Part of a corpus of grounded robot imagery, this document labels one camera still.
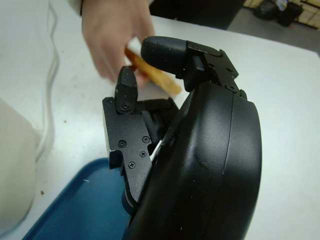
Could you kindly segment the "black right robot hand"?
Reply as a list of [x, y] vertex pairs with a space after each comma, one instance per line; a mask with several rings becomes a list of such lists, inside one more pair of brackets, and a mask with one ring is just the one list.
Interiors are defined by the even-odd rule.
[[164, 36], [147, 37], [142, 58], [174, 74], [188, 92], [138, 100], [124, 66], [114, 97], [102, 101], [109, 167], [124, 177], [130, 215], [125, 240], [242, 240], [251, 223], [262, 172], [256, 106], [235, 83], [223, 50]]

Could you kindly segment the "person's bare hand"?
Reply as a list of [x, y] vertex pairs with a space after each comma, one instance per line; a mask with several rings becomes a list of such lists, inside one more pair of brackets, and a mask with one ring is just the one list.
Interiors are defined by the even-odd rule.
[[133, 38], [155, 34], [147, 0], [84, 0], [82, 34], [93, 63], [104, 79], [116, 82]]

